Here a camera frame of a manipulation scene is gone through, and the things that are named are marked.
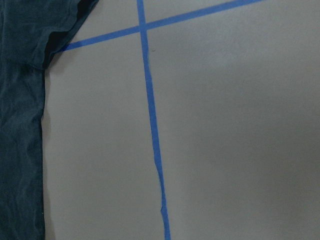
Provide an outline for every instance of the t-shirt sleeve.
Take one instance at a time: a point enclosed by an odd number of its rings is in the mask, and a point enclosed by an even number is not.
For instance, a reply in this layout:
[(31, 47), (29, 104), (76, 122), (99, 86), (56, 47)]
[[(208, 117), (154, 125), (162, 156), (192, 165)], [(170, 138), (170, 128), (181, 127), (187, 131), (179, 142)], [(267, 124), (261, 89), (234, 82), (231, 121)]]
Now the t-shirt sleeve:
[(4, 56), (46, 69), (98, 0), (4, 0)]

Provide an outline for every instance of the tape strip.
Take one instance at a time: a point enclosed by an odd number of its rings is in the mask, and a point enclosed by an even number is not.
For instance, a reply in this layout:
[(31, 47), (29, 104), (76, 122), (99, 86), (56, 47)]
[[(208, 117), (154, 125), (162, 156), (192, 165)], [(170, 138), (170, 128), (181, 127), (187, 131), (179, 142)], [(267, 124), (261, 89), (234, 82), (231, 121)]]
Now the tape strip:
[[(190, 19), (203, 17), (205, 15), (210, 15), (210, 14), (226, 11), (229, 9), (234, 9), (234, 8), (241, 7), (241, 6), (254, 4), (257, 2), (262, 2), (262, 1), (265, 1), (265, 0), (235, 0), (235, 1), (222, 3), (219, 5), (210, 6), (210, 7), (202, 8), (199, 10), (187, 12), (184, 14), (171, 16), (171, 17), (161, 19), (158, 21), (152, 21), (149, 23), (146, 23), (145, 12), (143, 11), (143, 13), (141, 12), (141, 14), (143, 14), (143, 15), (139, 16), (139, 20), (143, 16), (144, 25), (145, 25), (144, 29), (150, 30), (150, 29), (155, 29), (155, 28), (163, 27), (163, 26), (170, 25), (170, 24), (175, 24), (175, 23), (187, 21)], [(96, 44), (96, 43), (111, 40), (111, 39), (120, 38), (120, 37), (130, 35), (130, 34), (136, 34), (139, 31), (140, 31), (140, 26), (133, 26), (133, 27), (126, 28), (126, 29), (123, 29), (120, 31), (114, 31), (114, 32), (107, 33), (104, 35), (91, 37), (91, 38), (88, 38), (85, 40), (70, 43), (70, 44), (66, 45), (60, 52), (84, 47), (84, 46), (91, 45), (91, 44)]]
[(145, 85), (146, 85), (149, 118), (150, 118), (150, 126), (151, 126), (153, 157), (154, 157), (156, 170), (158, 172), (160, 188), (161, 188), (161, 205), (162, 205), (161, 215), (162, 215), (163, 226), (164, 226), (164, 239), (171, 240), (167, 200), (166, 200), (166, 193), (165, 193), (164, 174), (163, 174), (161, 152), (160, 152), (159, 132), (158, 132), (158, 126), (157, 126), (156, 104), (155, 104), (152, 76), (151, 76), (150, 66), (149, 66), (149, 44), (148, 44), (148, 35), (147, 35), (147, 29), (146, 29), (144, 1), (137, 0), (136, 2), (137, 2), (137, 9), (138, 9), (138, 17), (139, 17), (144, 76), (145, 76)]

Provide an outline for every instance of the dark teal t-shirt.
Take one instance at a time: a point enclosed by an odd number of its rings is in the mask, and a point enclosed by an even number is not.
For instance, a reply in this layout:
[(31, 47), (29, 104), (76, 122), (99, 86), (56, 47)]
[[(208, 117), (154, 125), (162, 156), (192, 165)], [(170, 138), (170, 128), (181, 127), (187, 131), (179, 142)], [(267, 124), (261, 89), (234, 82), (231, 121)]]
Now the dark teal t-shirt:
[(0, 240), (44, 240), (45, 69), (98, 0), (0, 0)]

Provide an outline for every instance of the gray floor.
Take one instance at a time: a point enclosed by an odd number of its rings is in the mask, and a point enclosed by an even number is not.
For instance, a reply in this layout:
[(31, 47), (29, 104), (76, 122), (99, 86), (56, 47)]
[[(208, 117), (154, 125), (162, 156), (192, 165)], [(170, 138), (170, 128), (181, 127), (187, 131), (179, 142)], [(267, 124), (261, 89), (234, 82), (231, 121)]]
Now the gray floor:
[[(148, 31), (172, 240), (319, 239), (319, 11), (266, 0)], [(137, 25), (136, 1), (100, 0), (73, 42)], [(46, 240), (163, 240), (139, 33), (57, 54), (46, 94)]]

